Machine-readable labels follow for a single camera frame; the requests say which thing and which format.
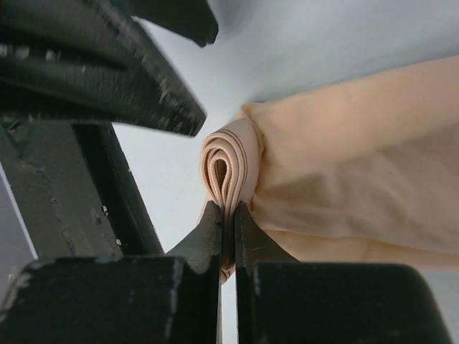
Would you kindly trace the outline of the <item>peach boxer underwear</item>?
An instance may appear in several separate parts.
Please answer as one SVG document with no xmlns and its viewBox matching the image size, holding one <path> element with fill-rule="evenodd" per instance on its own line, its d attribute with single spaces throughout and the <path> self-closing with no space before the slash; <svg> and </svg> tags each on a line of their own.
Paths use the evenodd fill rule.
<svg viewBox="0 0 459 344">
<path fill-rule="evenodd" d="M 204 140 L 200 173 L 224 217 L 224 280 L 240 202 L 303 262 L 455 271 L 458 58 L 245 104 Z"/>
</svg>

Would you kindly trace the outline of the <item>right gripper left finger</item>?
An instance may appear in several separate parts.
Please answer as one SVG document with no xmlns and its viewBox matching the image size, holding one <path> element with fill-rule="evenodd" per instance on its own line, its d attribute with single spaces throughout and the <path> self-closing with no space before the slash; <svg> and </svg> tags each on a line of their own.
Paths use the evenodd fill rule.
<svg viewBox="0 0 459 344">
<path fill-rule="evenodd" d="M 163 256 L 28 264 L 1 306 L 3 343 L 220 343 L 222 213 Z"/>
</svg>

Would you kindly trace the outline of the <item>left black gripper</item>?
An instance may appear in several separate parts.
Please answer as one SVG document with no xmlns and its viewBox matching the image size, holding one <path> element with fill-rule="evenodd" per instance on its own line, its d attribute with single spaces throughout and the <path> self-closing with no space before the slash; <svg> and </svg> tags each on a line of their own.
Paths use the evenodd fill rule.
<svg viewBox="0 0 459 344">
<path fill-rule="evenodd" d="M 1 164 L 38 257 L 163 254 L 112 125 L 4 123 Z"/>
</svg>

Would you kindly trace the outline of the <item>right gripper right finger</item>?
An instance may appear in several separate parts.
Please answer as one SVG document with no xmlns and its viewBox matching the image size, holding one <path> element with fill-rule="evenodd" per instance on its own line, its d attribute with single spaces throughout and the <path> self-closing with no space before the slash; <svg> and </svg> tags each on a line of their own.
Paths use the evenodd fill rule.
<svg viewBox="0 0 459 344">
<path fill-rule="evenodd" d="M 450 343 L 433 294 L 400 264 L 299 262 L 235 211 L 240 343 Z"/>
</svg>

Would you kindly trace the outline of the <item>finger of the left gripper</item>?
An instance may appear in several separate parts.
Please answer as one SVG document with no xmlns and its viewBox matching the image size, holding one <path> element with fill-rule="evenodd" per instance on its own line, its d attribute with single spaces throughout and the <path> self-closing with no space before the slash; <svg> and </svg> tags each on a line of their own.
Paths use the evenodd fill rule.
<svg viewBox="0 0 459 344">
<path fill-rule="evenodd" d="M 197 135 L 205 112 L 141 20 L 118 1 L 3 1 L 1 121 Z"/>
<path fill-rule="evenodd" d="M 118 1 L 130 16 L 145 19 L 199 47 L 214 44 L 219 25 L 206 0 L 127 0 Z"/>
</svg>

